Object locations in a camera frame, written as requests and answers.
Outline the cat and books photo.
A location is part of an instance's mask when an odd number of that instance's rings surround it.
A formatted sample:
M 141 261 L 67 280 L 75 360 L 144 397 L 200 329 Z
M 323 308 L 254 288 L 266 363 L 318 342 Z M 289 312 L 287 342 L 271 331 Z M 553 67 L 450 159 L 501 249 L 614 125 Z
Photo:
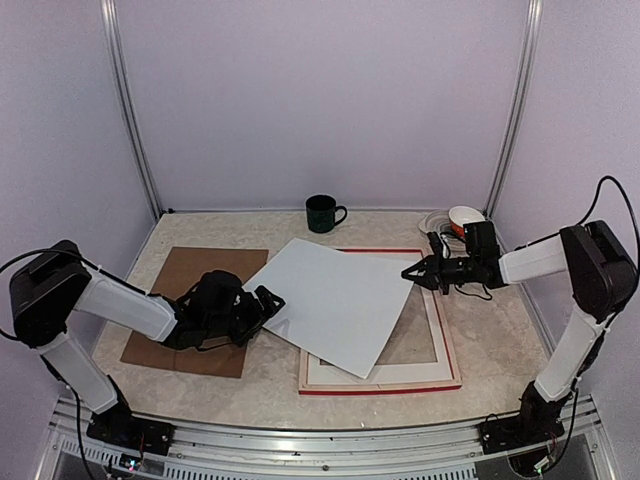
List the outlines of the cat and books photo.
M 398 254 L 339 251 L 289 241 L 244 288 L 264 286 L 285 306 L 264 327 L 289 343 L 366 378 L 384 349 L 412 289 Z

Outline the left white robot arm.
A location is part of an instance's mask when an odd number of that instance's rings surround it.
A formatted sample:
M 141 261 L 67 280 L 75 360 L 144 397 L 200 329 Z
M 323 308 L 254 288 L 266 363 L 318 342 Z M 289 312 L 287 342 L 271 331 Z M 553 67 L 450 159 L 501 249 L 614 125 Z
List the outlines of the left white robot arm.
M 100 317 L 173 351 L 206 350 L 206 341 L 228 338 L 242 347 L 286 302 L 260 285 L 244 289 L 234 274 L 205 273 L 185 294 L 171 300 L 147 293 L 84 258 L 62 240 L 9 260 L 13 333 L 8 338 L 38 352 L 49 370 L 92 412 L 89 432 L 133 443 L 142 426 L 120 388 L 68 332 L 74 312 Z

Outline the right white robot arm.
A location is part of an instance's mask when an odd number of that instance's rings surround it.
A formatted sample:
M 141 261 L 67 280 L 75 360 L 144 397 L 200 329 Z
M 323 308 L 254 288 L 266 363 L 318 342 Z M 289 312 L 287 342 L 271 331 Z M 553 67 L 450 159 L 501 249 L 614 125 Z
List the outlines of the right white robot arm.
M 519 413 L 489 421 L 484 432 L 490 439 L 504 435 L 523 444 L 560 436 L 560 412 L 595 360 L 614 317 L 635 294 L 638 268 L 603 220 L 564 227 L 507 253 L 500 250 L 490 221 L 466 224 L 464 237 L 465 255 L 446 257 L 438 234 L 429 233 L 431 254 L 403 270 L 402 278 L 442 294 L 468 283 L 495 290 L 560 272 L 570 278 L 571 316 L 547 366 L 527 385 Z

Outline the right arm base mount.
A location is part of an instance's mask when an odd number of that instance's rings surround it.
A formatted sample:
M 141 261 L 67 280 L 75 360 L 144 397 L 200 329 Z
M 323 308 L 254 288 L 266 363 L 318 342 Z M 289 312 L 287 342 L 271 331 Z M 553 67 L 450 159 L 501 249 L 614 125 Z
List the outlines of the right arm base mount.
M 534 445 L 561 437 L 565 429 L 560 420 L 562 409 L 537 413 L 518 413 L 497 417 L 490 414 L 478 425 L 478 433 L 485 455 Z

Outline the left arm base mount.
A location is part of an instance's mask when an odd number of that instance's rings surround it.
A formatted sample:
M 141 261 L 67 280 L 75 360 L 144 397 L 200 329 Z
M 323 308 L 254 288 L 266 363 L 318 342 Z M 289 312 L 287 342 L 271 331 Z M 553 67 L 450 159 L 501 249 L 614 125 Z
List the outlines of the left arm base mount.
M 87 436 L 142 454 L 167 456 L 174 430 L 170 423 L 136 416 L 93 415 Z

